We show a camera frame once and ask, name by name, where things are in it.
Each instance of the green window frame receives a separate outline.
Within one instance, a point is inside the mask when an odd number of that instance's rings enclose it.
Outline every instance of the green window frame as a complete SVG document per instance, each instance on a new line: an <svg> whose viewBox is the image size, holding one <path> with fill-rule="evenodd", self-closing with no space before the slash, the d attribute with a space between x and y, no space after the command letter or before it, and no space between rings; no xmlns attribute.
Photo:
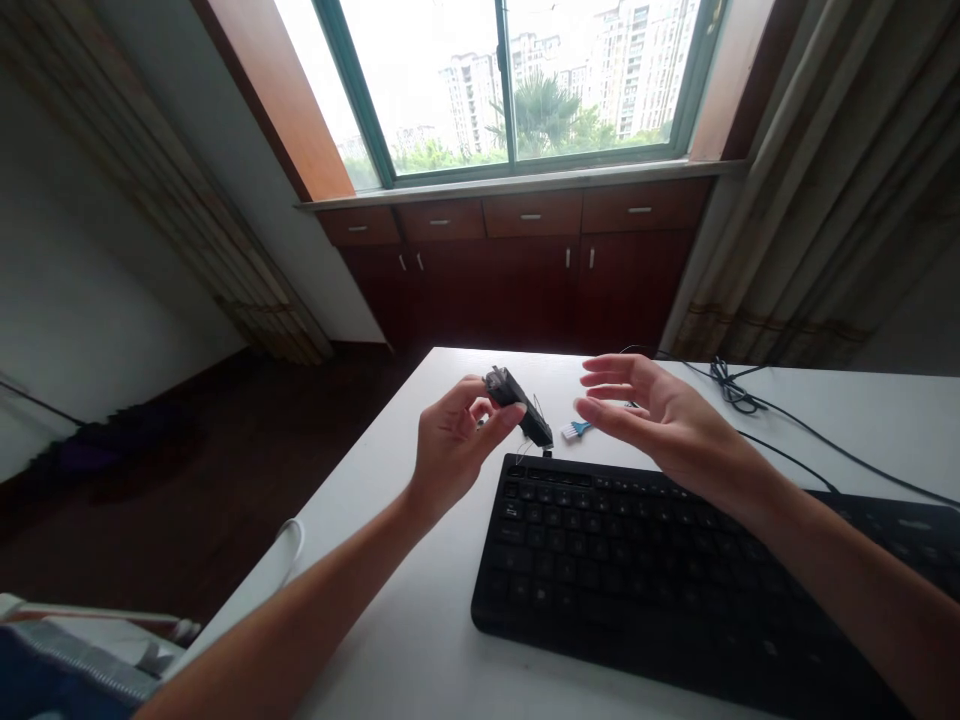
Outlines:
<svg viewBox="0 0 960 720"><path fill-rule="evenodd" d="M363 137L370 155L370 161L384 189L422 187L424 185L535 175L545 172L655 162L658 160L676 160L687 154L690 138L700 112L723 13L726 9L724 0L702 0L700 3L683 80L680 85L677 110L670 130L670 139L666 143L527 160L517 158L513 81L510 74L510 64L507 62L510 37L506 12L508 2L509 0L494 0L498 39L497 64L504 97L503 116L506 128L507 162L398 175L390 157L390 148L374 109L373 99L370 96L370 90L360 66L360 59L350 36L340 0L313 0L317 17L330 46L334 64L356 117L360 135Z"/></svg>

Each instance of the desk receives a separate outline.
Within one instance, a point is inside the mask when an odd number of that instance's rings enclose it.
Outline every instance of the desk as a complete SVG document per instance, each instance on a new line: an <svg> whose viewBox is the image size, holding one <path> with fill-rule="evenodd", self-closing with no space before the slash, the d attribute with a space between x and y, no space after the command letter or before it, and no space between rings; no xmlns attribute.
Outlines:
<svg viewBox="0 0 960 720"><path fill-rule="evenodd" d="M300 511L306 542L298 570L346 540L400 493L414 466L420 411L464 375L483 374L493 364L508 367L528 396L536 393L557 439L554 457L654 469L649 457L599 431L571 444L560 437L560 427L578 419L573 401L583 393L582 359L434 349ZM708 378L680 363L663 365L734 426L808 464L841 492L922 500L846 460L790 420L773 412L742 416L723 403ZM746 376L743 385L868 462L960 498L960 379L768 368ZM490 455L473 489L361 616L298 717L769 717L474 628L470 600L500 466L504 453L517 452L522 442L518 428ZM797 466L760 450L801 487L822 489ZM295 543L288 532L273 545L171 673L273 594Z"/></svg>

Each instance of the dark floor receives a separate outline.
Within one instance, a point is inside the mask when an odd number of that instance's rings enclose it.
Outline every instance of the dark floor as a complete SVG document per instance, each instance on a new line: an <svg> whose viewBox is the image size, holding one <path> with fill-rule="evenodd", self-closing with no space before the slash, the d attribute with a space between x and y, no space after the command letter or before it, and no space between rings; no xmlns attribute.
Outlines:
<svg viewBox="0 0 960 720"><path fill-rule="evenodd" d="M193 429L52 497L0 495L0 592L206 623L416 367L241 353L164 397Z"/></svg>

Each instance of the black keyboard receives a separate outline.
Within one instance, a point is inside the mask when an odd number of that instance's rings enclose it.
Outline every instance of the black keyboard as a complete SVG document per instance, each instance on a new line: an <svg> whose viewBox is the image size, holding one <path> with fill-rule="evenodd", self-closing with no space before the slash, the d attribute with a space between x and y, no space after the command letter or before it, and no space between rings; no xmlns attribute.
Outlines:
<svg viewBox="0 0 960 720"><path fill-rule="evenodd" d="M811 492L960 600L946 507ZM909 717L756 538L659 472L507 455L483 632L788 717Z"/></svg>

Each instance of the drawer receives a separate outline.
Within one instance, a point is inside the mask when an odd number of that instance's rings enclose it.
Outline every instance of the drawer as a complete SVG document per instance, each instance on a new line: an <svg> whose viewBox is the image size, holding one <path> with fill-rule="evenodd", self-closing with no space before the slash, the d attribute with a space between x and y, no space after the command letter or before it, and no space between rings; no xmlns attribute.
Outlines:
<svg viewBox="0 0 960 720"><path fill-rule="evenodd" d="M579 235L581 190L485 198L483 217L490 237Z"/></svg>
<svg viewBox="0 0 960 720"><path fill-rule="evenodd" d="M332 245L392 245L400 242L390 208L380 205L317 213Z"/></svg>
<svg viewBox="0 0 960 720"><path fill-rule="evenodd" d="M397 205L409 242L475 240L485 236L480 200L442 200Z"/></svg>
<svg viewBox="0 0 960 720"><path fill-rule="evenodd" d="M583 232L692 230L713 178L590 188L583 196Z"/></svg>

